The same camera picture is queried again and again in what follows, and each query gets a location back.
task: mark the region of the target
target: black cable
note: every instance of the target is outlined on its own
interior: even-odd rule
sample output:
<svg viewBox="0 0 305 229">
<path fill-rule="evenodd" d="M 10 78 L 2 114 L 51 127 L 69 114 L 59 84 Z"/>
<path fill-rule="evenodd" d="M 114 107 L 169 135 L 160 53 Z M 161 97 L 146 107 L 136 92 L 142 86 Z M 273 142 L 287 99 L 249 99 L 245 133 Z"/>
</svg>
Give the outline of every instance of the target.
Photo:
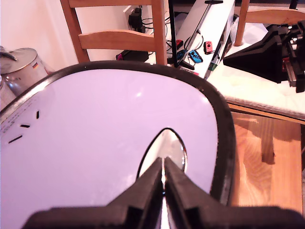
<svg viewBox="0 0 305 229">
<path fill-rule="evenodd" d="M 187 55 L 187 59 L 189 60 L 189 64 L 191 64 L 191 61 L 190 61 L 190 56 L 189 55 Z"/>
<path fill-rule="evenodd" d="M 143 23 L 143 25 L 151 25 L 151 24 L 153 24 L 153 22 L 144 23 L 144 22 L 143 22 L 144 20 L 153 20 L 152 18 L 144 18 L 144 19 L 142 19 L 142 23 Z"/>
<path fill-rule="evenodd" d="M 184 42 L 183 47 L 184 47 L 185 50 L 186 50 L 186 43 L 187 43 L 187 41 L 188 41 L 190 38 L 191 38 L 191 37 L 189 37 L 188 39 L 186 39 L 186 41 Z"/>
<path fill-rule="evenodd" d="M 200 49 L 200 48 L 201 48 L 201 46 L 202 46 L 202 44 L 203 44 L 203 36 L 201 35 L 201 37 L 202 37 L 202 41 L 201 41 L 200 46 L 199 46 L 198 48 L 194 49 L 194 50 L 198 50 L 198 49 Z"/>
</svg>

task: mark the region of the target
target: chair leg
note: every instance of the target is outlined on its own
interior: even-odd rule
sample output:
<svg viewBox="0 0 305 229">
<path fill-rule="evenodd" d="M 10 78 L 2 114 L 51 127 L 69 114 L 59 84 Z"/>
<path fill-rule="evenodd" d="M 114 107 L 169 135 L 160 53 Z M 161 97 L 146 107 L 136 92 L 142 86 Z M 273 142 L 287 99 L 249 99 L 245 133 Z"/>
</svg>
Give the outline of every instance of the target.
<svg viewBox="0 0 305 229">
<path fill-rule="evenodd" d="M 157 64 L 167 65 L 163 0 L 152 0 L 152 22 Z"/>
<path fill-rule="evenodd" d="M 79 63 L 89 62 L 87 50 L 81 48 L 78 35 L 81 34 L 81 27 L 77 19 L 75 8 L 70 8 L 68 0 L 61 0 L 63 14 L 66 18 L 67 26 L 70 32 L 72 43 Z"/>
<path fill-rule="evenodd" d="M 250 0 L 243 0 L 242 6 L 240 8 L 240 14 L 239 14 L 239 21 L 238 21 L 238 27 L 237 27 L 237 33 L 236 33 L 236 39 L 234 46 L 241 46 L 244 36 L 244 27 L 246 24 L 246 16 L 247 11 L 249 8 Z"/>
</svg>

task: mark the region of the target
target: red joy-con controller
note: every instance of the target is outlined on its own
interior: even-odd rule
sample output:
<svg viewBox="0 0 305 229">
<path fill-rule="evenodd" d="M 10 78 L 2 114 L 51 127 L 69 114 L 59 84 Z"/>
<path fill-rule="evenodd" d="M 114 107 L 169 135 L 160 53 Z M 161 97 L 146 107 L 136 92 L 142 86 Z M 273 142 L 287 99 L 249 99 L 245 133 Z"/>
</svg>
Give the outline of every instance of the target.
<svg viewBox="0 0 305 229">
<path fill-rule="evenodd" d="M 203 44 L 203 50 L 205 54 L 210 54 L 213 52 L 212 42 L 205 42 Z"/>
</svg>

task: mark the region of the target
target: black mark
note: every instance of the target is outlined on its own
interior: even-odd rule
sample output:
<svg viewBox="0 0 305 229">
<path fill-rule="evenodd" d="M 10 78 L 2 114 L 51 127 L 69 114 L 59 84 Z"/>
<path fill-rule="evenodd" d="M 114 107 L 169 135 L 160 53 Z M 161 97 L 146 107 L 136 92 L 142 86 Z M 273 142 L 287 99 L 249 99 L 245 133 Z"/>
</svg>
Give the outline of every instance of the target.
<svg viewBox="0 0 305 229">
<path fill-rule="evenodd" d="M 9 143 L 14 142 L 14 141 L 18 140 L 18 139 L 21 138 L 21 137 L 22 137 L 22 135 L 20 135 L 19 137 L 14 138 L 13 140 L 10 140 Z"/>
<path fill-rule="evenodd" d="M 30 125 L 21 124 L 20 127 L 29 128 Z"/>
</svg>

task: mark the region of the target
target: stainless steel pot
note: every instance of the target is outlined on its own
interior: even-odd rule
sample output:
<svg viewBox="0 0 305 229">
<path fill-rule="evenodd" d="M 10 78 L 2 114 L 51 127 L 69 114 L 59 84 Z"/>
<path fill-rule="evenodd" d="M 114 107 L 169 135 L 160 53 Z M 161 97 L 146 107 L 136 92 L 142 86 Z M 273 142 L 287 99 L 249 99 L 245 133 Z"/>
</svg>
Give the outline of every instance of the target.
<svg viewBox="0 0 305 229">
<path fill-rule="evenodd" d="M 0 76 L 0 109 L 2 110 L 6 105 L 8 105 L 16 96 L 6 85 L 6 83 L 1 79 Z"/>
<path fill-rule="evenodd" d="M 1 47 L 0 64 L 2 79 L 15 96 L 50 73 L 36 50 L 31 48 L 6 52 Z"/>
</svg>

